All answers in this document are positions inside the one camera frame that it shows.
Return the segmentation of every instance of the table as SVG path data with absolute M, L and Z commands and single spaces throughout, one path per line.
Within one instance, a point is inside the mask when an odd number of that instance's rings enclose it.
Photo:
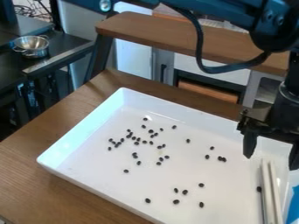
M 241 110 L 240 105 L 105 70 L 0 143 L 0 215 L 15 224 L 149 223 L 53 176 L 36 162 L 44 150 L 121 87 L 233 120 Z
M 12 50 L 0 53 L 0 94 L 8 88 L 15 88 L 21 82 L 34 81 L 36 90 L 43 92 L 42 88 L 45 86 L 48 74 L 59 70 L 61 67 L 68 66 L 74 61 L 85 57 L 93 50 L 94 43 L 92 41 L 78 38 L 72 35 L 65 34 L 59 31 L 48 31 L 44 33 L 49 38 L 49 56 L 43 59 L 26 59 L 19 53 Z M 56 83 L 57 89 L 59 89 L 58 82 L 53 78 Z M 27 96 L 26 86 L 23 87 L 24 99 L 27 104 L 29 118 L 34 118 L 36 112 L 31 111 L 29 99 Z M 53 91 L 55 97 L 61 99 L 64 95 L 60 95 L 59 92 Z M 44 97 L 38 94 L 38 105 L 41 107 L 41 111 L 52 105 L 52 100 L 49 97 Z M 29 119 L 24 119 L 22 124 L 25 124 Z

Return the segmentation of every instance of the shelf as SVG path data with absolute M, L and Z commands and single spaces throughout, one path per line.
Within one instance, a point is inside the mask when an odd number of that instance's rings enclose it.
M 203 30 L 206 60 L 229 64 L 250 60 L 261 53 L 246 33 L 207 26 Z M 96 31 L 104 36 L 195 56 L 197 34 L 191 23 L 123 12 L 99 22 Z M 253 70 L 284 76 L 288 61 L 288 52 L 274 53 Z

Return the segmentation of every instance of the wooden table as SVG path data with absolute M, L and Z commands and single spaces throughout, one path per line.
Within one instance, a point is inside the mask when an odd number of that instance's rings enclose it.
M 118 88 L 236 120 L 240 106 L 152 80 L 105 70 L 0 143 L 0 216 L 15 224 L 134 224 L 146 220 L 57 178 L 36 158 Z

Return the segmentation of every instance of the wooden shelf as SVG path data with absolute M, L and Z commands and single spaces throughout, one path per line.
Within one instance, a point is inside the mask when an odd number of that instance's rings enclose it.
M 236 63 L 261 53 L 246 33 L 203 27 L 203 57 L 220 63 Z M 142 45 L 195 56 L 197 35 L 192 24 L 163 17 L 123 12 L 96 25 L 99 34 Z M 288 69 L 289 53 L 274 53 L 252 69 L 283 76 Z
M 236 94 L 219 91 L 212 87 L 200 86 L 199 84 L 193 84 L 183 80 L 178 82 L 178 87 L 198 94 L 211 96 L 224 102 L 237 103 L 238 101 L 238 95 Z

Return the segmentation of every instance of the table leg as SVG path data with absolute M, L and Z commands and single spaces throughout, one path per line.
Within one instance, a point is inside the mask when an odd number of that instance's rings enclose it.
M 175 53 L 153 48 L 152 80 L 174 85 Z
M 114 39 L 110 37 L 106 37 L 100 34 L 97 36 L 94 44 L 94 51 L 89 61 L 84 83 L 105 70 L 113 41 Z

